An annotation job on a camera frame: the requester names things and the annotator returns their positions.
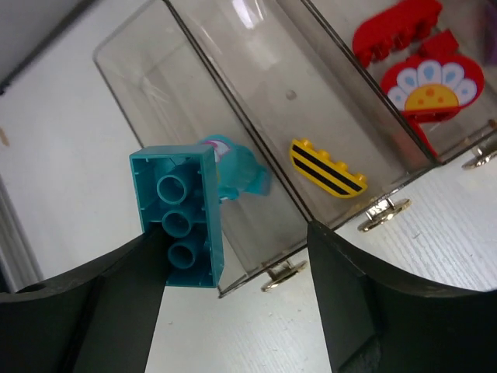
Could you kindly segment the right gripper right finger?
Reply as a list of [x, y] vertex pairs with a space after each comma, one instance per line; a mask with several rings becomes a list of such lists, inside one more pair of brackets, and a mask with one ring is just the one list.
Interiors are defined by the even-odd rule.
[[319, 221], [308, 254], [334, 372], [494, 372], [496, 293], [395, 267]]

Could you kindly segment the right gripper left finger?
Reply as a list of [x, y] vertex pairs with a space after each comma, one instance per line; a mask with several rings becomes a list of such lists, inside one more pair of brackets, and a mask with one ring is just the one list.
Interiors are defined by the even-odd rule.
[[3, 372], [143, 372], [170, 274], [160, 228], [1, 295]]

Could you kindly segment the teal base lego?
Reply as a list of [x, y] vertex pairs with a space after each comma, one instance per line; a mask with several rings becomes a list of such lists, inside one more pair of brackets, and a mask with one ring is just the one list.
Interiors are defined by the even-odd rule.
[[168, 286], [216, 288], [224, 270], [214, 149], [160, 145], [129, 157], [143, 231], [168, 237]]

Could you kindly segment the yellow lego plate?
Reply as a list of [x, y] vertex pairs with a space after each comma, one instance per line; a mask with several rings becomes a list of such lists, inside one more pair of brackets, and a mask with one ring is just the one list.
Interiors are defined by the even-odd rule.
[[333, 162], [325, 150], [315, 150], [308, 139], [293, 139], [289, 149], [293, 167], [305, 178], [333, 197], [358, 197], [368, 188], [361, 173], [350, 173], [344, 162]]

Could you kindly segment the teal frog lego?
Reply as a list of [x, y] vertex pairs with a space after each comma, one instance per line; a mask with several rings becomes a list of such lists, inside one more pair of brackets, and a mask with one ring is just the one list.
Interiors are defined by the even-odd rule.
[[257, 161], [249, 148], [219, 134], [200, 140], [199, 145], [214, 148], [217, 190], [221, 200], [236, 200], [242, 193], [269, 195], [271, 172]]

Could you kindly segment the red round lego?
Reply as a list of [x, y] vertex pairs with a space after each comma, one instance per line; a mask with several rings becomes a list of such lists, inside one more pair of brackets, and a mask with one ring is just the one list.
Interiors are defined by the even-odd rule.
[[480, 65], [462, 54], [437, 58], [413, 55], [391, 67], [380, 87], [421, 142], [437, 156], [422, 125], [448, 121], [470, 106], [482, 94], [485, 77]]

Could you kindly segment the red arch lego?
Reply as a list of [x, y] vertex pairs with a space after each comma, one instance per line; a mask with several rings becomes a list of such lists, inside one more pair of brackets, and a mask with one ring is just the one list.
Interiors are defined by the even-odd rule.
[[443, 6], [435, 0], [400, 1], [362, 22], [353, 35], [352, 50], [368, 67], [383, 61], [392, 51], [402, 51], [413, 41], [430, 35]]

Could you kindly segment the small red lego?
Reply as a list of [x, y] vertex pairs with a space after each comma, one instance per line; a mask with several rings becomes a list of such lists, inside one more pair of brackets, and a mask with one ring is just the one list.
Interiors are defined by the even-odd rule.
[[455, 54], [459, 49], [459, 43], [450, 30], [444, 30], [424, 40], [418, 50], [418, 54], [424, 58], [437, 58], [444, 55]]

